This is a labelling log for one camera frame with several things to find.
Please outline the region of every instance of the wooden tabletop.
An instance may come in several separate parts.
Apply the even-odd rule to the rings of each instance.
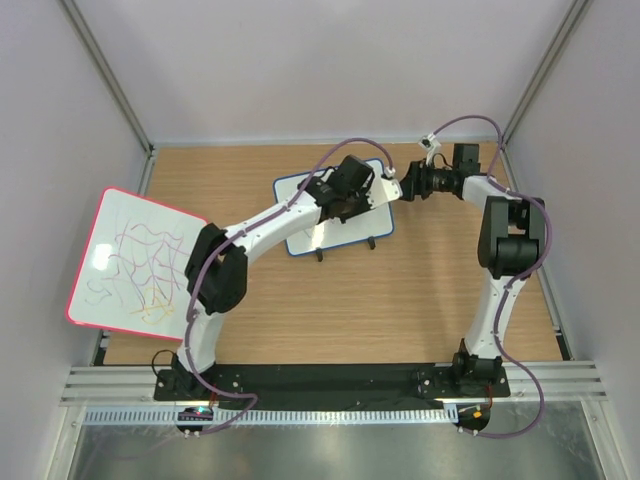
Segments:
[[[423,156],[415,144],[387,145],[397,176]],[[252,217],[274,203],[273,181],[308,171],[327,145],[165,148],[149,197],[204,216],[219,226]],[[495,150],[482,144],[486,169]],[[452,146],[443,152],[451,158]],[[380,157],[368,145],[348,153]],[[502,166],[496,171],[506,184]],[[396,229],[366,243],[291,257],[284,244],[249,270],[248,293],[227,317],[220,363],[400,363],[450,361],[474,317],[483,271],[476,248],[482,213],[451,194],[393,203]],[[536,276],[520,294],[506,336],[521,360],[561,359]],[[107,364],[149,364],[178,343],[114,333]]]

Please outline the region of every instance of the table surface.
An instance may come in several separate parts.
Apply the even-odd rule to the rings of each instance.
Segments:
[[[423,157],[415,144],[389,144],[397,176]],[[273,180],[308,171],[327,145],[164,148],[148,196],[219,226],[274,203]],[[495,151],[481,144],[483,170]],[[443,152],[451,158],[452,145]],[[369,145],[335,154],[379,157]],[[507,183],[502,165],[495,172]],[[395,232],[315,256],[291,257],[284,243],[249,270],[248,293],[227,317],[220,363],[402,363],[451,361],[475,315],[483,283],[476,249],[482,212],[450,194],[393,203]],[[113,333],[105,364],[149,364],[168,340]],[[537,276],[520,294],[505,346],[520,360],[560,360]]]

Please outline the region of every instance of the white wall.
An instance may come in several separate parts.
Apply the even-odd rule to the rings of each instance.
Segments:
[[[593,2],[510,145],[554,221],[548,262],[575,354],[640,444],[640,2]]]
[[[153,141],[231,143],[504,125],[570,3],[78,0]]]
[[[101,189],[143,153],[52,0],[0,2],[0,477],[44,478],[56,405],[96,332],[64,306]]]

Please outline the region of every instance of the wall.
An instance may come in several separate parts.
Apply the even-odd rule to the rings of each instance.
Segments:
[[[545,198],[556,226],[548,271],[574,353],[596,361],[634,450],[640,444],[638,18],[636,0],[593,2],[510,145],[516,176]]]
[[[0,2],[0,465],[44,478],[56,405],[96,331],[64,305],[101,190],[143,153],[56,2]]]
[[[77,3],[153,141],[240,143],[504,125],[570,1]]]

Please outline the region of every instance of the blue frame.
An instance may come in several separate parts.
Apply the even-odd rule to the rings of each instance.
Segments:
[[[365,162],[375,162],[375,161],[380,162],[380,165],[382,166],[382,170],[384,171],[384,162],[383,162],[380,158],[369,158],[369,159],[365,160]],[[316,173],[324,172],[324,171],[326,171],[326,170],[327,170],[327,168],[329,168],[329,167],[322,168],[322,169],[318,170],[318,172],[316,172]],[[285,178],[291,178],[291,177],[298,177],[298,176],[300,176],[300,175],[307,175],[307,174],[309,174],[309,172],[310,172],[310,171],[311,171],[311,170],[306,171],[306,172],[294,173],[294,174],[292,174],[292,175],[285,175],[284,177],[278,177],[278,178],[276,178],[276,179],[273,181],[273,185],[272,185],[272,189],[273,189],[273,198],[275,198],[276,203],[278,202],[278,196],[276,195],[276,183],[277,183],[279,180],[284,180]],[[383,234],[383,235],[373,235],[373,237],[374,237],[374,238],[384,238],[384,237],[388,237],[389,235],[391,235],[393,232],[395,232],[395,231],[396,231],[396,224],[395,224],[395,222],[394,222],[394,220],[393,220],[393,210],[391,209],[391,204],[390,204],[390,203],[389,203],[389,204],[387,204],[387,208],[389,209],[389,215],[391,216],[391,231],[390,231],[389,233],[385,233],[385,234]],[[322,251],[323,251],[323,252],[325,252],[325,251],[327,251],[327,250],[333,250],[334,248],[346,247],[347,245],[355,245],[356,243],[364,243],[364,242],[366,242],[366,241],[367,241],[367,239],[365,238],[365,239],[362,239],[362,240],[355,240],[355,241],[353,241],[353,242],[341,243],[340,245],[334,245],[333,247],[323,248],[323,249],[322,249]],[[307,252],[307,253],[298,253],[298,254],[295,254],[295,255],[294,255],[294,254],[293,254],[293,253],[291,253],[291,251],[289,250],[289,244],[287,243],[287,241],[286,241],[286,240],[284,241],[284,245],[285,245],[285,248],[287,249],[287,253],[288,253],[290,256],[292,256],[292,257],[303,257],[303,256],[305,256],[305,255],[310,255],[310,254],[312,254],[312,253],[315,253],[315,252],[311,251],[311,252]]]

